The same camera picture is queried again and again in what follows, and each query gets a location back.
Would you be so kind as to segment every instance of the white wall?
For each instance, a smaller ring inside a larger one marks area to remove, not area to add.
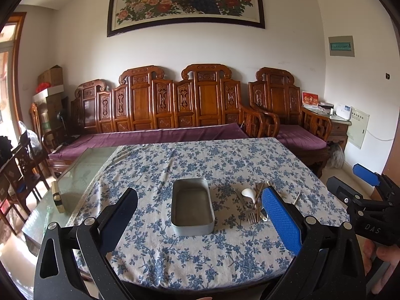
[[[266,29],[217,23],[173,24],[107,38],[109,0],[74,0],[55,17],[56,63],[73,98],[86,81],[118,84],[119,75],[145,65],[181,80],[193,63],[222,63],[233,79],[255,80],[264,66],[290,71],[304,90],[323,95],[325,47],[317,0],[263,0]],[[242,95],[248,95],[247,86]]]
[[[23,122],[31,128],[29,108],[38,76],[56,64],[50,40],[55,11],[31,5],[20,5],[15,11],[26,12],[18,54],[18,89]]]
[[[400,57],[389,14],[379,0],[318,1],[326,45],[325,100],[369,114],[367,130],[379,139],[393,139],[400,107]],[[355,57],[330,56],[328,37],[350,35]],[[348,168],[360,163],[381,173],[391,147],[392,141],[379,141],[367,132],[361,149],[347,143]]]

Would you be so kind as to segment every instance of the glass door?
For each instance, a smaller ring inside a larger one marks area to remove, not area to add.
[[[18,144],[17,121],[11,99],[11,73],[15,25],[6,25],[0,35],[0,135],[7,136],[13,147]]]

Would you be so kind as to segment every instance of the dining table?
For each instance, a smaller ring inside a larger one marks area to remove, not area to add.
[[[22,227],[28,250],[38,256],[44,232],[51,222],[66,227],[93,177],[113,154],[117,147],[87,148],[57,179],[65,212],[60,213],[49,189],[32,210]]]
[[[173,184],[183,178],[207,180],[215,214],[211,234],[175,234]],[[247,221],[238,197],[243,189],[266,181],[289,203],[301,192],[296,206],[304,216],[336,226],[349,219],[341,202],[279,141],[256,138],[117,147],[63,226],[97,217],[133,188],[137,210],[106,256],[122,281],[172,292],[247,288],[282,275],[293,259],[271,221]],[[86,271],[82,255],[75,256],[79,269]]]

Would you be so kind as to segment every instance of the plastic bag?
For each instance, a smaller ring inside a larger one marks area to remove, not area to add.
[[[21,134],[25,133],[25,131],[27,131],[27,137],[30,138],[30,144],[32,146],[33,149],[33,153],[34,154],[39,154],[42,152],[42,144],[39,141],[39,138],[37,136],[37,134],[33,131],[31,131],[30,129],[27,129],[27,127],[25,126],[25,124],[21,121],[18,121],[19,124],[19,128],[21,129]],[[29,156],[31,157],[31,159],[33,159],[33,155],[31,154],[31,148],[29,148]]]

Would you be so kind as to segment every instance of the floor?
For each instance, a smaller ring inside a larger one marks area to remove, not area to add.
[[[327,179],[332,176],[336,176],[337,178],[341,179],[346,184],[362,193],[364,198],[368,198],[368,196],[363,192],[362,188],[341,169],[324,169],[321,181],[326,184]],[[53,180],[53,178],[47,179],[49,185]],[[44,195],[46,192],[44,184],[41,182],[37,187],[40,194]],[[33,209],[36,206],[36,200],[32,194],[27,199],[27,206],[29,209]],[[17,222],[16,228],[18,231],[21,230],[22,224],[22,221]],[[362,238],[359,239],[359,242],[360,244],[363,244]],[[27,249],[22,233],[19,233],[17,236],[11,234],[10,238],[5,244],[0,244],[0,260],[23,294],[28,299],[32,299],[37,258]],[[86,283],[86,286],[90,294],[93,297],[98,298],[98,292],[95,285],[93,283]],[[216,294],[212,296],[213,300],[259,300],[264,289],[265,285],[261,285],[244,291]],[[179,300],[184,299],[187,299],[187,297],[179,297]]]

